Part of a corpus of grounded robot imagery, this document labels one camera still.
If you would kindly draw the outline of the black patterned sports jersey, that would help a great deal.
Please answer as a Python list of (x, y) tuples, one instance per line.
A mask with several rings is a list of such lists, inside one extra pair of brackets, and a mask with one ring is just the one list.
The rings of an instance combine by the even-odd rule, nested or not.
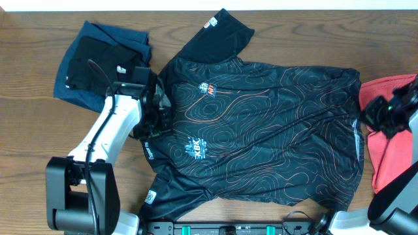
[(254, 30), (220, 10), (159, 73), (172, 132), (143, 144), (140, 209), (175, 221), (215, 198), (346, 210), (363, 172), (360, 74), (245, 62)]

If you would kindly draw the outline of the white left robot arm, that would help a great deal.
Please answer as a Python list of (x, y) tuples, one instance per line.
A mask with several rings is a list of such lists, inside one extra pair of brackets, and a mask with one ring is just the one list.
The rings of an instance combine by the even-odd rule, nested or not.
[(140, 217), (121, 210), (114, 175), (132, 134), (149, 141), (170, 132), (170, 101), (157, 77), (139, 84), (114, 82), (104, 108), (81, 143), (46, 165), (46, 219), (66, 234), (144, 234)]

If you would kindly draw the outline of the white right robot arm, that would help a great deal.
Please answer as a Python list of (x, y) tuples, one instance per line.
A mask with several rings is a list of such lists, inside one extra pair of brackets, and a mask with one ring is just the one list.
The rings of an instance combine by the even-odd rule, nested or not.
[(318, 225), (319, 234), (417, 234), (417, 76), (380, 95), (361, 112), (361, 121), (386, 138), (412, 134), (411, 165), (375, 195), (369, 207), (328, 212)]

